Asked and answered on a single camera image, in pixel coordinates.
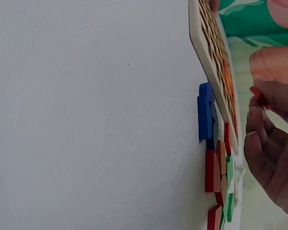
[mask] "white wall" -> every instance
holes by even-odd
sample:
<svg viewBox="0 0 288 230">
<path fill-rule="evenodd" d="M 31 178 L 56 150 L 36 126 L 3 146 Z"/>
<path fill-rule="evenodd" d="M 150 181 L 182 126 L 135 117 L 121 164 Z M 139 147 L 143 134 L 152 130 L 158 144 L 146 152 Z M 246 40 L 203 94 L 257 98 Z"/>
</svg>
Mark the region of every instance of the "white wall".
<svg viewBox="0 0 288 230">
<path fill-rule="evenodd" d="M 187 0 L 0 0 L 0 230 L 176 230 L 187 207 L 206 228 L 188 20 Z"/>
</svg>

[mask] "wooden puzzle board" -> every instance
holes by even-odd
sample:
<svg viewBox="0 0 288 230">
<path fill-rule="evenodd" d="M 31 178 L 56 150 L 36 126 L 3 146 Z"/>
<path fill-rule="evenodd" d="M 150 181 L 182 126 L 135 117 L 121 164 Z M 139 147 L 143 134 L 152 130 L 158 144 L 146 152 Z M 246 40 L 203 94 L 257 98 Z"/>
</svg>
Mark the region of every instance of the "wooden puzzle board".
<svg viewBox="0 0 288 230">
<path fill-rule="evenodd" d="M 239 153 L 237 111 L 227 51 L 209 3 L 189 0 L 190 37 L 213 87 L 222 117 L 231 129 L 232 147 Z"/>
</svg>

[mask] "wooden block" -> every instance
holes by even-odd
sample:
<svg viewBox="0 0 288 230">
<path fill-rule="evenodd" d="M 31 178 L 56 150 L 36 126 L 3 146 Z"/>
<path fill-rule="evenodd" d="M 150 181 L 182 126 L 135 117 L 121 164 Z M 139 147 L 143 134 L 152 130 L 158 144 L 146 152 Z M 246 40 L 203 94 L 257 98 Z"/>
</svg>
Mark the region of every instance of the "wooden block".
<svg viewBox="0 0 288 230">
<path fill-rule="evenodd" d="M 226 163 L 226 176 L 227 176 L 227 187 L 229 188 L 231 185 L 231 180 L 234 176 L 234 166 L 233 166 L 233 158 L 232 156 L 227 156 L 226 158 L 227 163 Z"/>
<path fill-rule="evenodd" d="M 224 124 L 224 142 L 225 149 L 228 156 L 231 155 L 231 136 L 230 136 L 230 127 L 229 123 Z"/>
<path fill-rule="evenodd" d="M 212 86 L 209 82 L 200 84 L 200 96 L 206 96 L 209 102 L 215 102 L 215 95 L 213 94 Z"/>
<path fill-rule="evenodd" d="M 221 216 L 220 230 L 225 230 L 225 217 L 224 217 L 223 211 L 222 211 L 222 216 Z"/>
<path fill-rule="evenodd" d="M 254 94 L 254 96 L 258 99 L 258 101 L 266 108 L 271 109 L 271 105 L 267 101 L 267 99 L 264 97 L 264 95 L 254 86 L 250 88 L 250 91 Z"/>
<path fill-rule="evenodd" d="M 214 206 L 208 211 L 207 230 L 219 230 L 222 217 L 222 206 Z"/>
<path fill-rule="evenodd" d="M 222 210 L 222 216 L 224 218 L 224 221 L 227 220 L 228 205 L 229 205 L 229 196 L 228 196 L 228 192 L 226 191 L 225 204 L 223 205 L 223 210 Z"/>
<path fill-rule="evenodd" d="M 216 122 L 217 126 L 219 126 L 219 119 L 217 117 L 216 105 L 213 102 L 210 102 L 210 111 L 211 111 L 212 120 Z"/>
<path fill-rule="evenodd" d="M 227 193 L 227 179 L 226 176 L 223 175 L 221 179 L 221 191 L 216 193 L 216 203 L 217 205 L 224 205 Z"/>
<path fill-rule="evenodd" d="M 234 213 L 234 194 L 231 193 L 229 194 L 228 196 L 228 211 L 227 211 L 227 221 L 228 222 L 231 222 L 232 221 L 232 216 L 233 216 L 233 213 Z"/>
<path fill-rule="evenodd" d="M 206 140 L 206 149 L 207 150 L 216 150 L 217 136 L 219 134 L 219 128 L 216 125 L 216 122 L 213 122 L 213 132 L 210 139 Z"/>
<path fill-rule="evenodd" d="M 197 97 L 199 140 L 210 139 L 212 135 L 212 117 L 206 96 Z"/>
<path fill-rule="evenodd" d="M 216 156 L 219 162 L 220 174 L 224 175 L 226 174 L 226 149 L 225 143 L 221 140 L 218 140 L 216 144 Z"/>
<path fill-rule="evenodd" d="M 221 191 L 220 170 L 216 157 L 216 152 L 213 150 L 206 150 L 205 163 L 205 192 L 217 193 Z"/>
</svg>

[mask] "red puzzle piece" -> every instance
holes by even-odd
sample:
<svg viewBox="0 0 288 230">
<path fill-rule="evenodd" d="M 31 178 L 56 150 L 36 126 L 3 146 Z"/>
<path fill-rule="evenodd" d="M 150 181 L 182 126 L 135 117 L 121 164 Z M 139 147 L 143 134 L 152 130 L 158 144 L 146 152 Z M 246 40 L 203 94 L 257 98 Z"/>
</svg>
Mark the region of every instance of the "red puzzle piece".
<svg viewBox="0 0 288 230">
<path fill-rule="evenodd" d="M 231 156 L 231 136 L 230 136 L 229 123 L 224 124 L 224 142 L 226 153 L 228 156 Z"/>
<path fill-rule="evenodd" d="M 207 230 L 219 230 L 222 218 L 222 206 L 214 206 L 208 211 Z"/>
<path fill-rule="evenodd" d="M 218 205 L 224 205 L 226 199 L 226 192 L 227 192 L 227 178 L 225 175 L 222 176 L 221 180 L 221 191 L 216 193 L 216 203 Z"/>
<path fill-rule="evenodd" d="M 216 193 L 221 191 L 220 169 L 214 150 L 206 150 L 205 192 Z"/>
<path fill-rule="evenodd" d="M 224 175 L 226 174 L 226 149 L 225 143 L 221 140 L 218 140 L 216 144 L 216 156 L 219 162 L 220 174 Z"/>
<path fill-rule="evenodd" d="M 254 94 L 254 96 L 257 98 L 257 100 L 266 108 L 271 109 L 271 105 L 267 101 L 267 99 L 264 97 L 264 95 L 254 86 L 250 88 L 250 91 Z"/>
</svg>

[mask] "green puzzle piece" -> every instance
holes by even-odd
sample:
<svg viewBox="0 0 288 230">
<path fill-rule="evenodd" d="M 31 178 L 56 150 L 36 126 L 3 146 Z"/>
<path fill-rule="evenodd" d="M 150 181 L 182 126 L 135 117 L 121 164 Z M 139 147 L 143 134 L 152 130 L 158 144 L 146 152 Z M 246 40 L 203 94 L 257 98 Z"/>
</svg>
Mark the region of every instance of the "green puzzle piece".
<svg viewBox="0 0 288 230">
<path fill-rule="evenodd" d="M 226 157 L 226 176 L 227 176 L 227 189 L 231 185 L 231 180 L 234 176 L 233 158 L 232 156 Z"/>
<path fill-rule="evenodd" d="M 221 217 L 220 230 L 225 230 L 225 216 L 224 216 L 224 209 L 222 210 L 222 217 Z"/>
<path fill-rule="evenodd" d="M 228 193 L 226 192 L 225 204 L 224 204 L 223 210 L 222 210 L 222 219 L 224 219 L 224 221 L 226 221 L 226 218 L 227 218 L 228 205 L 229 205 L 229 196 L 228 196 Z"/>
<path fill-rule="evenodd" d="M 231 193 L 228 196 L 228 211 L 227 211 L 227 221 L 231 222 L 232 221 L 232 216 L 234 213 L 234 194 Z"/>
<path fill-rule="evenodd" d="M 225 230 L 225 219 L 221 222 L 220 230 Z"/>
</svg>

